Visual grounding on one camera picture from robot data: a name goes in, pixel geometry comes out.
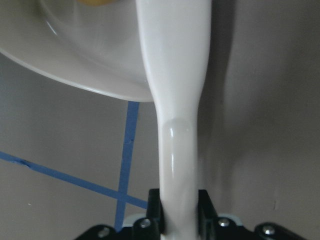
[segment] yellow food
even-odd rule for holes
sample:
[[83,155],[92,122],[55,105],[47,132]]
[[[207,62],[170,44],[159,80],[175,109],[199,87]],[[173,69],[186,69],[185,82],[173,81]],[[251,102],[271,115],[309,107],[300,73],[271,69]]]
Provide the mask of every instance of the yellow food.
[[104,4],[110,4],[115,0],[77,0],[77,1],[89,6],[101,6]]

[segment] blue painter's tape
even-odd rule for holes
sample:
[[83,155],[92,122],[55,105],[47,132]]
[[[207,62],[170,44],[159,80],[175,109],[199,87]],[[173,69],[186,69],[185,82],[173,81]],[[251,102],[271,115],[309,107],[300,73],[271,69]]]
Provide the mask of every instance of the blue painter's tape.
[[[126,112],[126,121],[125,121],[125,131],[124,131],[124,140],[122,148],[122,161],[120,169],[120,179],[118,192],[127,195],[128,186],[129,186],[129,177],[130,169],[132,162],[132,153],[134,149],[134,141],[136,136],[136,127],[138,120],[139,112],[139,103],[135,101],[129,101],[127,112]],[[126,211],[126,202],[124,199],[118,199],[116,204],[116,213],[114,220],[114,228],[119,231],[122,228],[125,211]]]
[[127,194],[123,194],[118,191],[112,190],[110,188],[100,186],[98,184],[80,179],[78,177],[71,176],[71,175],[65,174],[63,172],[53,170],[51,168],[47,168],[45,166],[42,166],[42,165],[39,165],[36,163],[26,161],[24,159],[9,155],[9,154],[1,152],[1,151],[0,151],[0,159],[5,160],[10,163],[26,166],[29,169],[36,171],[38,173],[42,173],[42,174],[51,176],[53,178],[77,185],[79,187],[91,190],[91,191],[99,193],[99,194],[103,194],[105,196],[108,196],[108,197],[111,197],[111,198],[114,198],[117,200],[125,201],[127,203],[130,203],[130,204],[135,205],[140,208],[144,208],[144,209],[147,208],[147,202],[143,201],[141,199],[138,199],[136,197],[128,196]]

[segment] white plastic part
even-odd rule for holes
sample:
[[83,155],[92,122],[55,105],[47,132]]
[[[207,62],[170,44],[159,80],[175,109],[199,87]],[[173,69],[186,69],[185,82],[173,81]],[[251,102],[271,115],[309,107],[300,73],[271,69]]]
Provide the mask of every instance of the white plastic part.
[[2,0],[0,52],[64,84],[150,102],[134,0]]
[[136,0],[157,112],[166,240],[198,238],[197,112],[210,46],[211,0]]

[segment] white bowl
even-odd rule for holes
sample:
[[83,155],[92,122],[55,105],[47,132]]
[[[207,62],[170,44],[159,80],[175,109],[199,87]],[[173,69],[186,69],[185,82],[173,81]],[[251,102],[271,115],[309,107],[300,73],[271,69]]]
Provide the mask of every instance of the white bowl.
[[51,79],[110,97],[152,101],[134,0],[2,0],[0,52]]

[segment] gray floor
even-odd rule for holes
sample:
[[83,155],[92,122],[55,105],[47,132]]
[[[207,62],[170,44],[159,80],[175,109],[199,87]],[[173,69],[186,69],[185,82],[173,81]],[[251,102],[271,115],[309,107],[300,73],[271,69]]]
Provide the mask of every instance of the gray floor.
[[[312,0],[213,1],[199,181],[251,230],[273,221],[320,236],[319,12]],[[127,105],[0,55],[2,152],[116,190]],[[147,200],[159,186],[157,156],[154,105],[141,103],[128,194]],[[69,240],[114,224],[112,198],[4,161],[0,180],[0,239]]]

